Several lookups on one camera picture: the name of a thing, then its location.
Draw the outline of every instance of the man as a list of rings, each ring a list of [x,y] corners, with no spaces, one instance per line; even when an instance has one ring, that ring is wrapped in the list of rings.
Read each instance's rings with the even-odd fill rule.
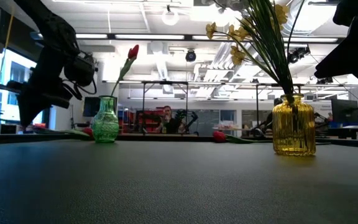
[[[157,128],[157,132],[164,134],[176,134],[181,126],[183,126],[181,121],[177,121],[172,118],[171,107],[164,106],[163,117],[161,119],[160,126]]]

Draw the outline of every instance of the fluorescent light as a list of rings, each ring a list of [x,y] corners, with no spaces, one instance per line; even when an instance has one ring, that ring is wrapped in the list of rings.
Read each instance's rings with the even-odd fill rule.
[[[142,83],[142,82],[141,81],[120,81],[119,83],[136,84],[136,83]]]
[[[284,42],[288,42],[288,37],[284,37]],[[206,35],[194,35],[193,40],[210,40]],[[225,40],[227,37],[225,35],[214,35],[211,40]],[[325,38],[325,37],[292,37],[291,42],[304,42],[304,43],[335,43],[338,41],[338,38]]]
[[[116,39],[162,39],[162,40],[183,40],[184,35],[147,35],[147,34],[116,34]]]
[[[107,34],[77,34],[77,39],[107,39]]]
[[[67,2],[67,3],[87,3],[87,4],[145,4],[145,5],[161,5],[165,6],[167,3],[163,1],[144,1],[144,0],[52,0],[53,2]],[[180,2],[170,2],[171,6],[181,6]]]
[[[230,99],[230,98],[226,98],[226,99],[217,99],[217,98],[212,98],[211,100],[214,100],[214,101],[231,101],[233,99]]]
[[[206,35],[194,35],[193,40],[210,40],[210,39]],[[227,36],[226,35],[214,35],[212,37],[212,40],[226,40],[227,41]]]
[[[128,99],[130,100],[143,100],[143,97],[128,97]],[[145,97],[145,100],[153,100],[154,98],[152,97]]]
[[[117,81],[104,81],[106,83],[116,83]],[[138,84],[138,83],[142,83],[141,81],[120,81],[120,84]]]
[[[256,83],[226,83],[227,85],[257,85]]]
[[[189,82],[189,85],[224,85],[218,82]]]
[[[284,42],[288,42],[288,37],[284,37]],[[335,43],[338,38],[324,38],[324,37],[291,37],[291,42],[304,43]]]

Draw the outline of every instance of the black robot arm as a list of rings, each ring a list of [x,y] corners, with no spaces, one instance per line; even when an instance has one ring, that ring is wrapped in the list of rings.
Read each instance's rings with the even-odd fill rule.
[[[191,121],[185,126],[186,133],[190,132],[189,127],[198,119],[197,114],[194,111],[178,110],[175,115],[175,120],[180,124],[182,119],[185,118],[188,113],[191,113]]]
[[[358,0],[342,0],[333,21],[348,26],[347,37],[316,66],[317,78],[353,74],[358,78]]]
[[[73,95],[80,100],[78,89],[94,83],[95,67],[93,57],[78,47],[74,28],[52,13],[41,0],[14,1],[35,22],[44,40],[44,48],[29,81],[7,84],[20,91],[17,102],[21,125],[28,126],[42,110],[52,105],[68,108]],[[74,89],[59,77],[63,68]]]

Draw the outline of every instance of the desk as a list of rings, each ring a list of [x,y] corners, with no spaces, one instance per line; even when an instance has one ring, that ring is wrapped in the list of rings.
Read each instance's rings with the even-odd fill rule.
[[[351,137],[357,139],[358,128],[329,128],[328,136],[338,136],[340,139]]]
[[[157,134],[157,133],[120,133],[120,136],[149,136],[149,137],[198,137],[196,134]]]
[[[358,147],[0,144],[0,223],[358,223]]]

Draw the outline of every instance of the camera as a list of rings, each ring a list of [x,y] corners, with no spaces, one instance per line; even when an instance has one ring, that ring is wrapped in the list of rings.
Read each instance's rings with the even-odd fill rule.
[[[194,50],[188,50],[186,54],[186,61],[187,62],[194,62],[196,60],[196,53]]]

